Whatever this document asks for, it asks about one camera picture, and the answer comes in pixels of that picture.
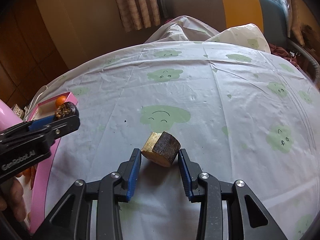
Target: striped curtain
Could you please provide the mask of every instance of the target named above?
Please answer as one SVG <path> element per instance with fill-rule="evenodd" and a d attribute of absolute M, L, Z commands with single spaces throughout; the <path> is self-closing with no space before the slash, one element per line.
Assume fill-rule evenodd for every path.
<path fill-rule="evenodd" d="M 126 32 L 160 25 L 157 0 L 116 0 Z"/>

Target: piece of yam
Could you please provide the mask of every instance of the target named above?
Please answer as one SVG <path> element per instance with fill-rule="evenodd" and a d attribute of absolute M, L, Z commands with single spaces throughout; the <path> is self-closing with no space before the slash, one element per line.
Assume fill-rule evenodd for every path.
<path fill-rule="evenodd" d="M 180 143 L 170 133 L 151 133 L 141 153 L 163 167 L 170 167 L 180 150 Z"/>

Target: orange fruit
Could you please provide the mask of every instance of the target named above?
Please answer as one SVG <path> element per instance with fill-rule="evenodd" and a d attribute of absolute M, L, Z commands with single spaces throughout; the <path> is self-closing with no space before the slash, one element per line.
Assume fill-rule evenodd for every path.
<path fill-rule="evenodd" d="M 56 100 L 56 107 L 58 108 L 59 106 L 61 106 L 66 100 L 67 97 L 65 96 L 58 97 Z"/>

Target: red cloth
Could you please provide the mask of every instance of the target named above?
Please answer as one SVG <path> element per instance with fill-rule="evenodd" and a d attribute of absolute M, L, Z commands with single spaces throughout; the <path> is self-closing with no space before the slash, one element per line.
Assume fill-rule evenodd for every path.
<path fill-rule="evenodd" d="M 269 43 L 269 47 L 271 50 L 271 54 L 279 56 L 281 58 L 286 59 L 287 61 L 289 61 L 292 65 L 294 65 L 295 67 L 299 66 L 298 62 L 297 62 L 297 58 L 296 56 L 292 56 L 290 53 L 288 53 L 284 48 L 282 47 L 278 47 L 276 45 L 273 45 L 271 43 Z"/>

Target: crumpled plastic sheet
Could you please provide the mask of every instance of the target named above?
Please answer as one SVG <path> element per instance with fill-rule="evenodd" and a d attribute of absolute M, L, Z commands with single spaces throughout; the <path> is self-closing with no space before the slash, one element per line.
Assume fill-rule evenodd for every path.
<path fill-rule="evenodd" d="M 225 37 L 178 17 L 146 44 L 51 82 L 40 99 L 72 91 L 81 126 L 60 141 L 45 214 L 75 180 L 102 179 L 151 132 L 165 130 L 203 171 L 245 181 L 287 238 L 298 240 L 319 210 L 320 96 L 288 61 L 262 51 L 259 32 L 245 28 L 254 25 L 231 28 Z M 242 46 L 221 43 L 236 33 Z M 245 46 L 245 38 L 259 46 Z M 142 157 L 135 194 L 120 207 L 124 239 L 196 237 L 200 205 L 185 196 L 177 160 L 166 169 Z"/>

